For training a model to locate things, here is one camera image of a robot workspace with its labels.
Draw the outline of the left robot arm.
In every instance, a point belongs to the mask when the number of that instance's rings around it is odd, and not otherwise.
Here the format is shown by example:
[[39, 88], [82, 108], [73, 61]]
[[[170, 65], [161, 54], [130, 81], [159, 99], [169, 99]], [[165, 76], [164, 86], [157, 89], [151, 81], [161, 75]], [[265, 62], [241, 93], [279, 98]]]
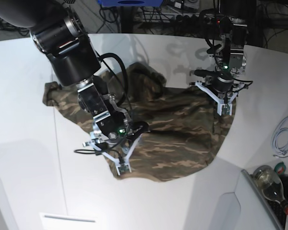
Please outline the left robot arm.
[[216, 66], [212, 71], [196, 69], [192, 74], [203, 78], [202, 85], [220, 99], [228, 99], [252, 84], [238, 79], [246, 66], [249, 8], [248, 0], [218, 0], [199, 14], [207, 53]]

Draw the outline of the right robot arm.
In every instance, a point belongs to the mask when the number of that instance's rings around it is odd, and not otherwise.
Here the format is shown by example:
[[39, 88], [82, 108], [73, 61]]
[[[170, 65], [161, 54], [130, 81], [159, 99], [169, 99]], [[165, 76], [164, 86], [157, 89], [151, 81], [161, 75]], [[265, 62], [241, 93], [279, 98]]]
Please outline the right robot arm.
[[[98, 54], [77, 13], [55, 0], [0, 0], [0, 18], [29, 31], [37, 49], [50, 61], [63, 86], [75, 86], [80, 107], [93, 119], [89, 144], [97, 151], [136, 146], [148, 130], [146, 122], [134, 122], [128, 99], [128, 74], [116, 54]], [[118, 81], [122, 97], [116, 99], [107, 83], [96, 75], [106, 58], [114, 58], [122, 72]]]

